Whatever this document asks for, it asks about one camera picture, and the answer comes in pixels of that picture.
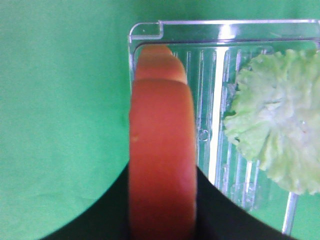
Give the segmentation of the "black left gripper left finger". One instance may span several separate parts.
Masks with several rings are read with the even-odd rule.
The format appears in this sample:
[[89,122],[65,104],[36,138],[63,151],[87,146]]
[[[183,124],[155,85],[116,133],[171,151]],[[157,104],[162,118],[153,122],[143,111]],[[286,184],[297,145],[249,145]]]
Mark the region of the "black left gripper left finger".
[[128,166],[86,211],[43,240],[129,240]]

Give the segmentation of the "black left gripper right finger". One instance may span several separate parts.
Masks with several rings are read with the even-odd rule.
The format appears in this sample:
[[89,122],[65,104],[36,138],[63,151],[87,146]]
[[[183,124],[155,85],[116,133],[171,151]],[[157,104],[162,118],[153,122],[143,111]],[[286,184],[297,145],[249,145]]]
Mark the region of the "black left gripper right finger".
[[251,216],[210,183],[197,168],[196,240],[293,240]]

